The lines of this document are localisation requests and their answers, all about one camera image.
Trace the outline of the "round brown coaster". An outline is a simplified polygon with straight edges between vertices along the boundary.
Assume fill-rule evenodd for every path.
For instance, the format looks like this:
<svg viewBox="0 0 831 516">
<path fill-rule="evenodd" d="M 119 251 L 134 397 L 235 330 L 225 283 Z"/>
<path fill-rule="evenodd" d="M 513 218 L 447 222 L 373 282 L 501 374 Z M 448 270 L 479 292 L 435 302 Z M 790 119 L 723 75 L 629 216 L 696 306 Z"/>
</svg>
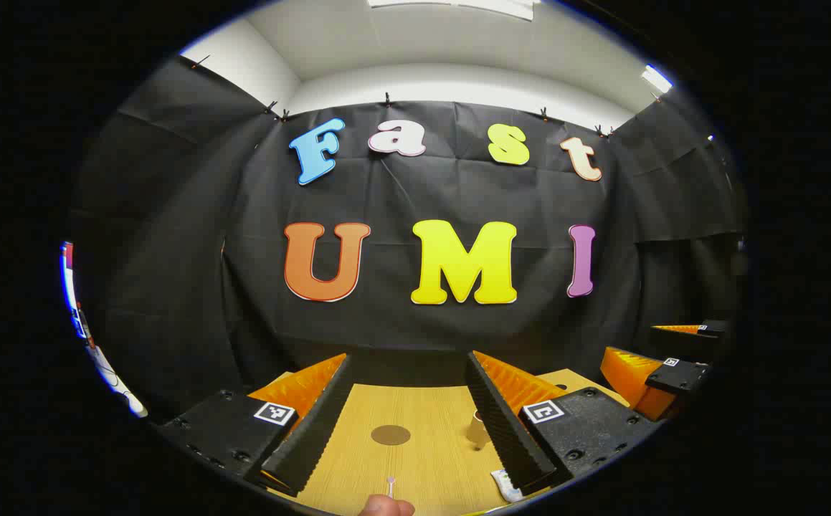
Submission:
<svg viewBox="0 0 831 516">
<path fill-rule="evenodd" d="M 373 428 L 371 438 L 377 444 L 385 446 L 399 446 L 411 440 L 411 432 L 399 425 L 381 425 Z"/>
</svg>

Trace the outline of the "computer monitor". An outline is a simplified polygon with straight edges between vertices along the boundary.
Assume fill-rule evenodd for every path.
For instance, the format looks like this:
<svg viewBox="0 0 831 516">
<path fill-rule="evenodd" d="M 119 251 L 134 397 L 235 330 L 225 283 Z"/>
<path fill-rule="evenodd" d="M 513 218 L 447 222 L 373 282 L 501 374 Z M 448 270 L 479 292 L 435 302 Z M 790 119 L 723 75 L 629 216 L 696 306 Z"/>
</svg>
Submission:
<svg viewBox="0 0 831 516">
<path fill-rule="evenodd" d="M 59 264 L 62 278 L 62 288 L 64 288 L 65 302 L 67 302 L 67 308 L 71 319 L 73 320 L 75 333 L 77 333 L 77 336 L 80 339 L 84 340 L 85 346 L 95 349 L 96 343 L 94 343 L 94 340 L 92 339 L 90 326 L 88 326 L 88 323 L 85 320 L 85 315 L 81 310 L 81 304 L 77 301 L 77 296 L 75 296 L 73 269 L 74 245 L 71 244 L 71 242 L 63 242 L 60 249 L 61 256 Z"/>
</svg>

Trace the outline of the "ceiling light panel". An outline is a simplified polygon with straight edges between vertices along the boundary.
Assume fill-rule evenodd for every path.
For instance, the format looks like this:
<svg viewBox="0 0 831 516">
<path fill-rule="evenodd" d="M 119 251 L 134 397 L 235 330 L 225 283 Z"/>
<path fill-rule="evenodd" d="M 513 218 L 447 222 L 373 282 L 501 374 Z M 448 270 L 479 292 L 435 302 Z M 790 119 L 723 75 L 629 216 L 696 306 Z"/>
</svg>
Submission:
<svg viewBox="0 0 831 516">
<path fill-rule="evenodd" d="M 654 91 L 660 92 L 661 95 L 667 94 L 673 88 L 672 82 L 662 75 L 662 73 L 658 72 L 651 64 L 645 65 L 640 76 Z"/>
</svg>

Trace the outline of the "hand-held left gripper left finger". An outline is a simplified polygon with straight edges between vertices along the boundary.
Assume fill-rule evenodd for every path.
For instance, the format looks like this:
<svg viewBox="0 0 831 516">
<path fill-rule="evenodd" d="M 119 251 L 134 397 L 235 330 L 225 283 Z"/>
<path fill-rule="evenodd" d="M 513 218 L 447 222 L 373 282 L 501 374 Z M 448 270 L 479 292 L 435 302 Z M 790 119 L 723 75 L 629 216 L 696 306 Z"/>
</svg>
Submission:
<svg viewBox="0 0 831 516">
<path fill-rule="evenodd" d="M 251 394 L 221 389 L 160 425 L 160 435 L 226 476 L 296 496 L 319 464 L 353 388 L 333 356 Z"/>
</svg>

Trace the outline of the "white toothpaste tube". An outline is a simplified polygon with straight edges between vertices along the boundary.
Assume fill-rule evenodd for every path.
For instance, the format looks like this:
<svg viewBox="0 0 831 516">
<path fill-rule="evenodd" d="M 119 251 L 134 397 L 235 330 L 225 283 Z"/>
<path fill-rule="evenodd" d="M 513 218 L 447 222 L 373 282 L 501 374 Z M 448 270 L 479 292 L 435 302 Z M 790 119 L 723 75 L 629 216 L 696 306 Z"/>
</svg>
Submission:
<svg viewBox="0 0 831 516">
<path fill-rule="evenodd" d="M 493 481 L 498 488 L 500 496 L 506 500 L 507 503 L 513 504 L 524 499 L 523 493 L 520 489 L 513 486 L 511 478 L 506 470 L 500 468 L 490 473 Z"/>
</svg>

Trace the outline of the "black backdrop cloth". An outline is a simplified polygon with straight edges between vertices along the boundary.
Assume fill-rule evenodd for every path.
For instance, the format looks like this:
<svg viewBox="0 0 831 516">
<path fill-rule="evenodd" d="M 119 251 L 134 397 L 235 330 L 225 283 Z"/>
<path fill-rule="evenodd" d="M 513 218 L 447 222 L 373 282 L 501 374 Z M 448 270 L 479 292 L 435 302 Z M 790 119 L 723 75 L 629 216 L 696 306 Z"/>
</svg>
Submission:
<svg viewBox="0 0 831 516">
<path fill-rule="evenodd" d="M 463 383 L 481 350 L 599 378 L 606 346 L 733 320 L 729 150 L 668 92 L 611 136 L 468 102 L 279 121 L 178 58 L 94 139 L 69 210 L 75 297 L 154 419 L 340 353 L 363 384 Z"/>
</svg>

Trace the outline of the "wooden desktop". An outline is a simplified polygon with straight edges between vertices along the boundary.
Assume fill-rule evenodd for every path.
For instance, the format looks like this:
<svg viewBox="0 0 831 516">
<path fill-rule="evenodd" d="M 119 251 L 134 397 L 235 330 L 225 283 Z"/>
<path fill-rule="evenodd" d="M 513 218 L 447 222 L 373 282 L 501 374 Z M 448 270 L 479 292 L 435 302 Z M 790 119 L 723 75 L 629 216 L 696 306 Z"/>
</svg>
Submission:
<svg viewBox="0 0 831 516">
<path fill-rule="evenodd" d="M 503 467 L 491 444 L 475 450 L 465 429 L 475 411 L 467 386 L 405 388 L 356 384 L 307 486 L 293 502 L 355 516 L 367 496 L 388 492 L 416 516 L 461 516 L 505 505 L 491 472 Z M 377 444 L 373 428 L 399 425 L 399 446 Z"/>
</svg>

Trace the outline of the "beige cup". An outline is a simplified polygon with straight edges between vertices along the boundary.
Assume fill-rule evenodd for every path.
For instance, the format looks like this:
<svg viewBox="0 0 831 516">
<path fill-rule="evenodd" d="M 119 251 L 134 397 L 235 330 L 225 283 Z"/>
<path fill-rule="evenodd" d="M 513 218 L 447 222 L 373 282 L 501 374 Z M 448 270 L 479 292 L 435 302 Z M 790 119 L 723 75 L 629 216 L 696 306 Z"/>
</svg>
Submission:
<svg viewBox="0 0 831 516">
<path fill-rule="evenodd" d="M 480 417 L 480 412 L 474 411 L 470 424 L 465 429 L 465 437 L 470 441 L 475 450 L 482 450 L 488 443 L 490 443 L 490 435 L 486 429 L 483 419 Z"/>
</svg>

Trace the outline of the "white side table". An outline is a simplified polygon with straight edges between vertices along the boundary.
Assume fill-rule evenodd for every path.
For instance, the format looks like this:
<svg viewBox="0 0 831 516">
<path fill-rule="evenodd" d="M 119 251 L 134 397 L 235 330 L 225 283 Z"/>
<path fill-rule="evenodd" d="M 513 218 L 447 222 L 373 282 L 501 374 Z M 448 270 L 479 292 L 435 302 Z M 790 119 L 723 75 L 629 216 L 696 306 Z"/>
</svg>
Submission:
<svg viewBox="0 0 831 516">
<path fill-rule="evenodd" d="M 147 409 L 115 372 L 100 346 L 87 346 L 87 352 L 93 360 L 97 372 L 103 377 L 104 382 L 113 394 L 120 396 L 120 400 L 134 416 L 138 419 L 145 418 L 148 415 Z"/>
</svg>

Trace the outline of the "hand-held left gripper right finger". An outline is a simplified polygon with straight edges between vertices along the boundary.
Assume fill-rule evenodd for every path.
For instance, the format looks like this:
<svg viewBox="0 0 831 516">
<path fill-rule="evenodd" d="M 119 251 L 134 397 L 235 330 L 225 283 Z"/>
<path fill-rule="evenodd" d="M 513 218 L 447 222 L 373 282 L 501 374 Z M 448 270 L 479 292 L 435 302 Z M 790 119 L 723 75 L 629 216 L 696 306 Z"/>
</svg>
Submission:
<svg viewBox="0 0 831 516">
<path fill-rule="evenodd" d="M 589 476 L 663 426 L 596 386 L 562 389 L 478 350 L 467 354 L 465 382 L 523 495 Z"/>
</svg>

